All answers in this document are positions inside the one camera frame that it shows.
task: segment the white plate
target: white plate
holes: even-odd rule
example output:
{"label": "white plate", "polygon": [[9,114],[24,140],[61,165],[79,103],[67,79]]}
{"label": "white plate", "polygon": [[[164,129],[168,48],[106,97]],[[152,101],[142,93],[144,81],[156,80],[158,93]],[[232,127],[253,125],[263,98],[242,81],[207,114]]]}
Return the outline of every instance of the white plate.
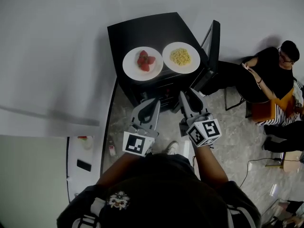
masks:
{"label": "white plate", "polygon": [[[188,51],[188,54],[191,57],[191,62],[189,64],[186,64],[185,66],[179,66],[170,60],[171,52],[178,48],[184,48]],[[192,73],[200,66],[200,55],[197,50],[189,44],[183,42],[173,42],[167,45],[162,51],[162,58],[169,69],[180,74]]]}
{"label": "white plate", "polygon": [[[142,71],[137,65],[139,54],[145,50],[149,56],[155,57],[155,62],[150,66],[150,71]],[[123,59],[123,70],[131,79],[145,81],[156,77],[162,70],[163,59],[161,54],[151,47],[137,47],[129,51]]]}

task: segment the eyeglasses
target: eyeglasses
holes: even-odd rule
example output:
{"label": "eyeglasses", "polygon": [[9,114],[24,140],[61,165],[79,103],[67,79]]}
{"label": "eyeglasses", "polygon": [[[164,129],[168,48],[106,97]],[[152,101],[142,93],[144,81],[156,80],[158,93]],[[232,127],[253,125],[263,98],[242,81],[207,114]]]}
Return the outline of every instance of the eyeglasses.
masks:
{"label": "eyeglasses", "polygon": [[294,63],[293,61],[286,61],[285,56],[283,56],[282,53],[281,53],[281,48],[278,48],[278,52],[280,54],[280,57],[283,59],[284,63]]}

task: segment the dark hair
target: dark hair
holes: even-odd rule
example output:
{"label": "dark hair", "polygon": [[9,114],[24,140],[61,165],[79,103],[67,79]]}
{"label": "dark hair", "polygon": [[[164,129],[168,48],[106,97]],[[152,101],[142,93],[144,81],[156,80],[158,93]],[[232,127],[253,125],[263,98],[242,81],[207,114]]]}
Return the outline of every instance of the dark hair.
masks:
{"label": "dark hair", "polygon": [[281,50],[286,53],[286,55],[294,62],[299,60],[300,52],[294,42],[286,40],[281,45]]}

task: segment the yellow noodles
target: yellow noodles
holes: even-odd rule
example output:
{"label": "yellow noodles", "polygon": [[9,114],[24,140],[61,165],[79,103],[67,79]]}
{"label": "yellow noodles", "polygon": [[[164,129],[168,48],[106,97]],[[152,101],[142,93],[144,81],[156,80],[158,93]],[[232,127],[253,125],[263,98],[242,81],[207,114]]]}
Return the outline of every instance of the yellow noodles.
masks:
{"label": "yellow noodles", "polygon": [[178,66],[185,66],[191,62],[191,57],[186,49],[178,48],[171,52],[170,60],[176,63]]}

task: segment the tiled floor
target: tiled floor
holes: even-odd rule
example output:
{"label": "tiled floor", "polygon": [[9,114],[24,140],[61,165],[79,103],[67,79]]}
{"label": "tiled floor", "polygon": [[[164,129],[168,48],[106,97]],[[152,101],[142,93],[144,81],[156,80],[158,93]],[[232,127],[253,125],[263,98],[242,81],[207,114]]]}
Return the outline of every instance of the tiled floor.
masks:
{"label": "tiled floor", "polygon": [[[222,130],[222,137],[213,145],[213,153],[220,162],[230,180],[234,180],[240,185],[247,172],[247,162],[266,157],[272,157],[268,151],[263,151],[261,145],[266,136],[263,134],[263,128],[258,127],[250,119],[245,118],[246,105],[242,104],[237,108],[225,111],[224,91],[219,90],[216,93],[205,97],[209,112],[213,113],[214,118],[218,119]],[[240,96],[234,88],[228,89],[228,106],[238,103]],[[132,105],[118,86],[111,118],[109,124],[109,134],[116,146],[117,156],[122,154],[122,144],[124,131],[128,129]],[[160,133],[155,145],[154,152],[160,152],[173,140],[184,146],[185,137],[181,138],[179,131],[179,122],[183,118],[180,111],[173,114],[170,111],[160,113],[157,125],[157,131]],[[189,160],[194,155],[190,148]],[[104,171],[116,160],[111,158],[109,150],[105,150]],[[273,163],[273,160],[253,161],[248,177],[246,178],[242,190],[258,207],[261,214],[274,203],[278,198],[288,199],[292,186],[299,181],[304,181],[302,172],[296,171],[286,173],[279,168],[267,168],[266,163]],[[270,196],[273,186],[276,189]],[[275,209],[270,209],[263,220],[268,220]]]}

